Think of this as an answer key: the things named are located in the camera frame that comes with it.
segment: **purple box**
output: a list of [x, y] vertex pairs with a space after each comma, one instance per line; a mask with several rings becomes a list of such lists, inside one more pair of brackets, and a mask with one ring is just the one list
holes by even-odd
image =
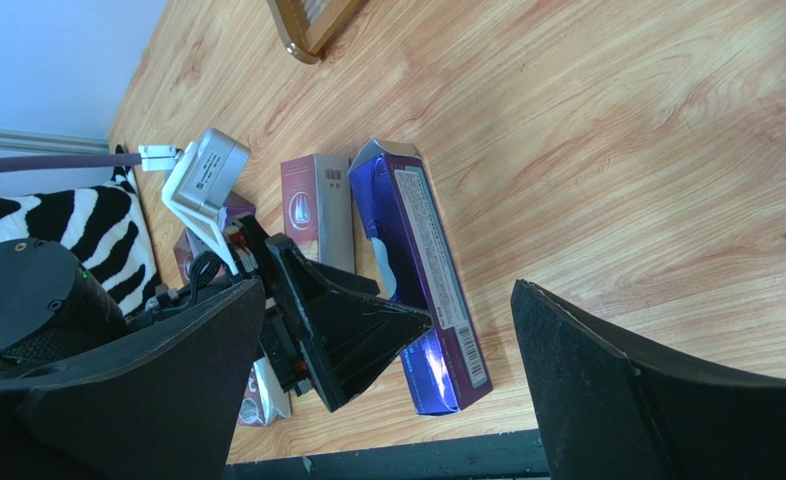
[[[257, 207], [236, 192], [230, 192], [224, 201], [224, 206], [218, 211], [216, 224], [220, 229], [224, 230], [227, 226], [228, 218], [236, 217], [243, 213], [254, 215], [257, 213]], [[192, 260], [202, 252], [209, 250], [211, 248], [200, 237], [195, 235], [195, 232], [190, 228], [185, 228], [183, 233], [180, 234], [180, 238], [174, 244], [174, 257], [177, 259], [177, 267], [180, 269], [180, 279], [183, 281], [183, 285], [189, 284], [189, 267], [192, 266]], [[223, 273], [224, 267], [219, 270], [217, 276], [221, 276]]]
[[432, 314], [434, 328], [402, 352], [419, 415], [472, 405], [492, 389], [419, 152], [372, 139], [349, 181], [390, 299]]

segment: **black cable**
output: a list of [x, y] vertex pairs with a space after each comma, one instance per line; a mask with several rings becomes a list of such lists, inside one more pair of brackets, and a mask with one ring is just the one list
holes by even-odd
[[189, 300], [178, 307], [166, 308], [163, 312], [176, 314], [194, 307], [198, 303], [198, 290], [209, 285], [223, 265], [221, 257], [209, 250], [195, 257], [189, 266]]

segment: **maroon box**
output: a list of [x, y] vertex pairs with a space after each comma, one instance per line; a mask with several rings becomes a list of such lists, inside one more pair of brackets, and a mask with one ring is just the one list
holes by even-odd
[[281, 164], [284, 233], [310, 260], [355, 271], [348, 157], [308, 155]]
[[174, 244], [174, 258], [177, 259], [177, 268], [180, 269], [180, 279], [183, 280], [183, 285], [189, 284], [189, 268], [192, 266], [192, 260], [195, 259], [195, 255], [192, 253], [192, 244], [189, 242], [189, 234], [192, 234], [191, 230], [188, 228], [183, 230], [177, 243]]

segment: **black and white stripes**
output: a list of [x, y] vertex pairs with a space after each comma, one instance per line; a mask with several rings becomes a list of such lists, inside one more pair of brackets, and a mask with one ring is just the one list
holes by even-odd
[[118, 167], [97, 187], [0, 198], [0, 242], [35, 237], [61, 243], [127, 314], [161, 283], [134, 182], [129, 169]]

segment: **white wall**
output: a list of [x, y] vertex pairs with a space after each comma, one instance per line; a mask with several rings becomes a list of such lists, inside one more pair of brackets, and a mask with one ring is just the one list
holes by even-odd
[[105, 139], [166, 0], [0, 0], [0, 128]]

